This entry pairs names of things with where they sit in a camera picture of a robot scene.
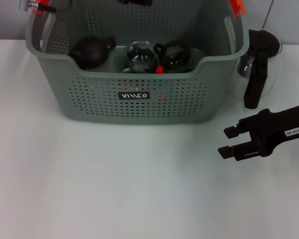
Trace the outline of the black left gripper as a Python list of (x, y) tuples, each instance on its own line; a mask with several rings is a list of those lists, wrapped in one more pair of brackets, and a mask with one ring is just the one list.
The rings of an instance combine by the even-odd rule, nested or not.
[(153, 0), (118, 0), (119, 2), (123, 3), (123, 4), (137, 4), (137, 5), (141, 5), (141, 6), (151, 6)]

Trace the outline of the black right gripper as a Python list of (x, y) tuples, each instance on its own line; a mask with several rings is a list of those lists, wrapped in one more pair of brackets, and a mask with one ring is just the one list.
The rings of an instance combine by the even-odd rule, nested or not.
[(228, 139), (246, 132), (251, 138), (249, 142), (219, 148), (223, 159), (234, 157), (241, 161), (256, 156), (267, 157), (279, 144), (299, 138), (299, 106), (277, 113), (264, 109), (223, 131)]

